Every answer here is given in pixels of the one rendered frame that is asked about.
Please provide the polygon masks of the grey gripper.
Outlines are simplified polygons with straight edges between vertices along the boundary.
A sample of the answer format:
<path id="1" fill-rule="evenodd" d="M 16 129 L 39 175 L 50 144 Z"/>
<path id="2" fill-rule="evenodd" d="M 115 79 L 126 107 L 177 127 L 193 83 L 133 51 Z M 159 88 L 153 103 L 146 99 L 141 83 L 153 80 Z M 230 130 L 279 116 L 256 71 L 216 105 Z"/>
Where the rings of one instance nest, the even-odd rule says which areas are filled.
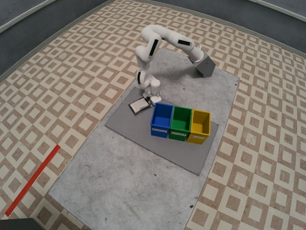
<path id="1" fill-rule="evenodd" d="M 151 92 L 151 87 L 145 89 L 145 93 L 150 93 Z M 134 100 L 134 102 L 138 101 L 139 99 L 143 98 L 144 96 L 141 96 L 137 99 Z M 150 106 L 151 105 L 151 102 L 155 105 L 155 103 L 161 103 L 161 97 L 159 96 L 153 96 L 153 97 L 150 97 L 149 101 L 148 101 L 148 105 L 147 106 L 144 106 L 142 108 L 140 108 L 140 110 L 143 110 L 145 109 L 146 107 Z"/>

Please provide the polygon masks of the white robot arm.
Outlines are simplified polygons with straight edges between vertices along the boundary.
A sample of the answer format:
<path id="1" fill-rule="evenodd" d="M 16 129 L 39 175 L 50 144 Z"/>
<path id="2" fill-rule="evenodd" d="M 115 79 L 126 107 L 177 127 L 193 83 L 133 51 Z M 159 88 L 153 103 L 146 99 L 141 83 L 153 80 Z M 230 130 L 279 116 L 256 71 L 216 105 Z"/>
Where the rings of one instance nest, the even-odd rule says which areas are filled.
<path id="1" fill-rule="evenodd" d="M 149 25 L 145 27 L 141 31 L 141 37 L 148 45 L 147 47 L 137 46 L 135 49 L 135 55 L 139 66 L 136 79 L 141 89 L 146 89 L 151 85 L 151 92 L 144 92 L 143 94 L 145 99 L 150 99 L 150 97 L 153 96 L 159 97 L 160 94 L 160 81 L 151 74 L 147 74 L 146 76 L 145 74 L 150 67 L 150 61 L 161 44 L 161 40 L 167 41 L 174 47 L 184 51 L 191 58 L 192 62 L 200 62 L 204 57 L 204 53 L 201 50 L 202 46 L 196 48 L 193 40 L 159 25 Z"/>

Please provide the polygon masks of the green returns bin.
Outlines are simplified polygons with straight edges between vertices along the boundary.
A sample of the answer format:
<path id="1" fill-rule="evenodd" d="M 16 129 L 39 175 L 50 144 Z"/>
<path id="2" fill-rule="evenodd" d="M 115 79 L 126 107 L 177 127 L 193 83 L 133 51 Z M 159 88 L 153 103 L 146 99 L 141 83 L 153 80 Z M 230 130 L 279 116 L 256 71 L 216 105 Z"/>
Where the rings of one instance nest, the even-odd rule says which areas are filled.
<path id="1" fill-rule="evenodd" d="M 185 141 L 191 130 L 192 109 L 174 106 L 169 139 Z"/>

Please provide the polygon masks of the yellow recycle bin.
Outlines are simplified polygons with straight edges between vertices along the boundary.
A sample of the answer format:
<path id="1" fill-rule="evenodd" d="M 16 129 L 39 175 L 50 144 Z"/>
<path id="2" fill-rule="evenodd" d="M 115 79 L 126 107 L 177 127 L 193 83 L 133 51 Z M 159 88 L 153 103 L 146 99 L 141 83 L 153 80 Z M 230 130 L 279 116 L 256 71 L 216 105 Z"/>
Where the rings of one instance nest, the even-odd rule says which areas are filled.
<path id="1" fill-rule="evenodd" d="M 186 142 L 203 144 L 208 136 L 210 136 L 210 112 L 193 109 L 191 132 Z"/>

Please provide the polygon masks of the blue bin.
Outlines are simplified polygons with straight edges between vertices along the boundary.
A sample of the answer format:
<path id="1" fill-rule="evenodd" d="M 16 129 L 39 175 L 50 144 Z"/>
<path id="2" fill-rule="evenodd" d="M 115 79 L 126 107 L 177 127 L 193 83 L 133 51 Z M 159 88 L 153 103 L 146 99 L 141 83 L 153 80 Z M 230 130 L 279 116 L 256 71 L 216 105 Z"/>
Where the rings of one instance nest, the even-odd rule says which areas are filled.
<path id="1" fill-rule="evenodd" d="M 151 119 L 151 135 L 167 138 L 171 125 L 173 105 L 155 103 Z"/>

